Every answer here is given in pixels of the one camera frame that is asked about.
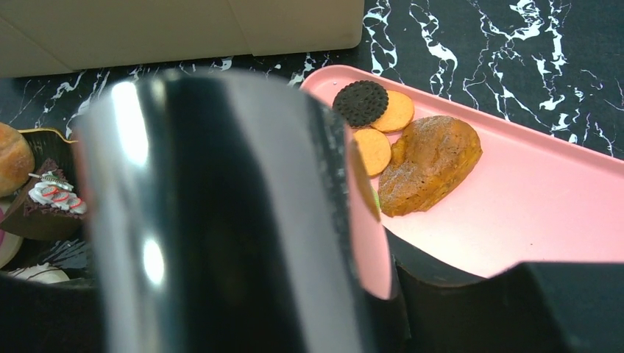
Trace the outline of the chocolate layered cake slice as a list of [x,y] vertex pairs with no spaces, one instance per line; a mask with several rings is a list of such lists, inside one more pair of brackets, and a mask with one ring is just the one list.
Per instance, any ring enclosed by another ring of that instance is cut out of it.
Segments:
[[64,240],[81,226],[87,203],[50,158],[10,205],[1,229],[32,240]]

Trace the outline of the orange sugared bun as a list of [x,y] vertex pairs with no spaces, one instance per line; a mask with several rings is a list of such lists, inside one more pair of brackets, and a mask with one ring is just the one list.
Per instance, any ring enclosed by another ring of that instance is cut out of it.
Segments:
[[29,180],[34,155],[23,135],[1,123],[1,197],[9,196]]

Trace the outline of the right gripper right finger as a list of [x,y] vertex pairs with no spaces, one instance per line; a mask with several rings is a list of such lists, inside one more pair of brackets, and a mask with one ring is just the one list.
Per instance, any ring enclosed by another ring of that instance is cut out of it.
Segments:
[[409,352],[621,352],[623,266],[520,263],[490,279],[388,234]]

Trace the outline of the metal tongs black handle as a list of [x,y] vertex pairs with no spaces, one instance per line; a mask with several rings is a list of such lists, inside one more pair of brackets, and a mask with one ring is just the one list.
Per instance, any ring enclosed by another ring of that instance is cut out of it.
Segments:
[[110,86],[79,119],[107,352],[382,352],[391,258],[344,119],[278,79],[173,70]]

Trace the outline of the white chocolate drizzled donut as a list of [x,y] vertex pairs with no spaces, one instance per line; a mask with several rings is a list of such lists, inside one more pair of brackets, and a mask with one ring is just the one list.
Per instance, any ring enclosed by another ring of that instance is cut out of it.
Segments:
[[34,265],[26,268],[17,268],[13,271],[8,271],[7,275],[18,279],[35,281],[44,284],[69,281],[68,275],[63,270],[56,268],[49,263]]

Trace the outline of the black three tier cake stand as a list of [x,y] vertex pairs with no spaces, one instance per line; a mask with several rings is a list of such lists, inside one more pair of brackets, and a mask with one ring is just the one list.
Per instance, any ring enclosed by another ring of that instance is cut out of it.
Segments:
[[15,192],[1,220],[1,230],[18,248],[2,261],[3,270],[22,278],[88,277],[91,254],[82,223],[84,201],[74,168],[73,141],[55,129],[27,129],[22,136],[35,167]]

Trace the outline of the pink serving tray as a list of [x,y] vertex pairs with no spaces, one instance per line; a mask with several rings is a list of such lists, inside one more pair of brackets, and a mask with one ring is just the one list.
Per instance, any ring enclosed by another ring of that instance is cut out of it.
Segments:
[[480,161],[442,201],[383,216],[417,254],[485,278],[522,261],[623,261],[622,160],[347,65],[321,68],[301,88],[331,104],[359,80],[409,96],[416,118],[460,118],[481,139]]

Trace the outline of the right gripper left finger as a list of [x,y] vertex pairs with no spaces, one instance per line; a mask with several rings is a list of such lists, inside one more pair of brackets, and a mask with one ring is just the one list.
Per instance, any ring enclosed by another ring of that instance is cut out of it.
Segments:
[[60,284],[1,275],[2,352],[103,352],[99,293],[92,279]]

